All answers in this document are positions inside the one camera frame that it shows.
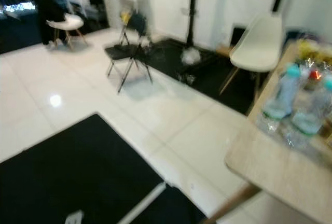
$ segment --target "bottle cap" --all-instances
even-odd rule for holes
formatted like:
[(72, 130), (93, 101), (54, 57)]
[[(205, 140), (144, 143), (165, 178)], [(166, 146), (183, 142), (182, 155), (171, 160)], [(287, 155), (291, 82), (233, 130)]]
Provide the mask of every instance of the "bottle cap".
[(332, 91), (332, 79), (326, 79), (325, 83), (324, 83), (324, 87), (328, 90), (328, 91)]
[(299, 77), (301, 75), (299, 67), (295, 64), (289, 66), (286, 72), (288, 75), (294, 77)]

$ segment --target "white chair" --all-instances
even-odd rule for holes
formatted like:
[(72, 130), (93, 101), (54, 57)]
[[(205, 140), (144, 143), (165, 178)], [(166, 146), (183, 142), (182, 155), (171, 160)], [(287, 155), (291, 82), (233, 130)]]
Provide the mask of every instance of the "white chair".
[(65, 21), (63, 22), (54, 22), (54, 21), (46, 21), (47, 24), (55, 29), (54, 32), (54, 43), (57, 46), (58, 45), (58, 38), (59, 38), (59, 30), (63, 30), (66, 32), (66, 36), (67, 36), (67, 42), (68, 45), (70, 47), (71, 50), (73, 50), (73, 45), (71, 43), (71, 36), (69, 34), (69, 31), (76, 31), (80, 37), (83, 38), (83, 41), (87, 43), (87, 41), (85, 40), (83, 34), (81, 33), (81, 31), (79, 31), (79, 28), (81, 28), (84, 25), (84, 22), (82, 20), (81, 17), (77, 16), (77, 15), (72, 15), (72, 14), (65, 14)]
[(260, 83), (259, 73), (275, 69), (279, 62), (283, 39), (281, 16), (267, 13), (256, 18), (244, 32), (239, 43), (230, 51), (230, 61), (234, 68), (221, 85), (219, 95), (224, 92), (239, 69), (244, 69), (257, 73), (256, 101)]

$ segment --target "table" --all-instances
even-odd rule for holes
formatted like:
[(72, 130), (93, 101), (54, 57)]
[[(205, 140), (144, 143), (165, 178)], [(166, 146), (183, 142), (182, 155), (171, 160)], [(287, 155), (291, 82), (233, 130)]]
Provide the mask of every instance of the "table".
[[(262, 104), (278, 83), (278, 74), (286, 63), (294, 60), (296, 44), (288, 45), (277, 68), (253, 106), (247, 124), (239, 132), (225, 157), (230, 170), (247, 180), (210, 219), (214, 223), (260, 190), (278, 198), (290, 207), (319, 223), (332, 223), (332, 168), (314, 162), (302, 153), (272, 140), (254, 122)], [(316, 137), (312, 143), (320, 145), (329, 156), (332, 151)]]

